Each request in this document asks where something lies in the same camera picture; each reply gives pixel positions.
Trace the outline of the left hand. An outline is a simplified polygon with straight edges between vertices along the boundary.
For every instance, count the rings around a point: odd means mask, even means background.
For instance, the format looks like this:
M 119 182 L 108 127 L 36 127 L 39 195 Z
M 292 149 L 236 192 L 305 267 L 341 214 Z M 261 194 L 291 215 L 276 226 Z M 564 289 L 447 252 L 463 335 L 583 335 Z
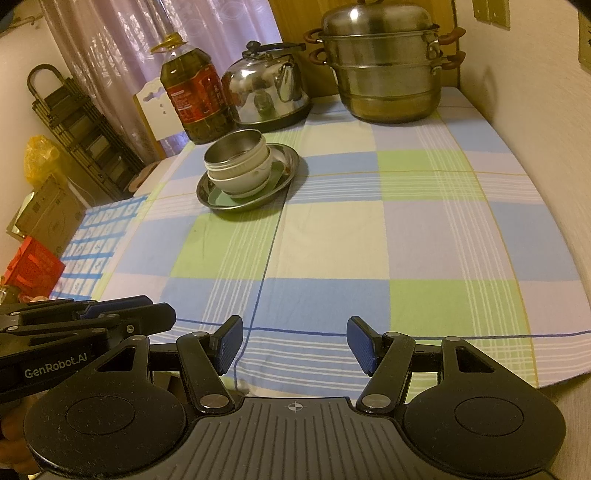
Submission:
M 24 438 L 24 419 L 30 408 L 37 402 L 35 396 L 26 397 L 1 419 L 0 462 L 18 474 L 35 475 L 40 472 Z

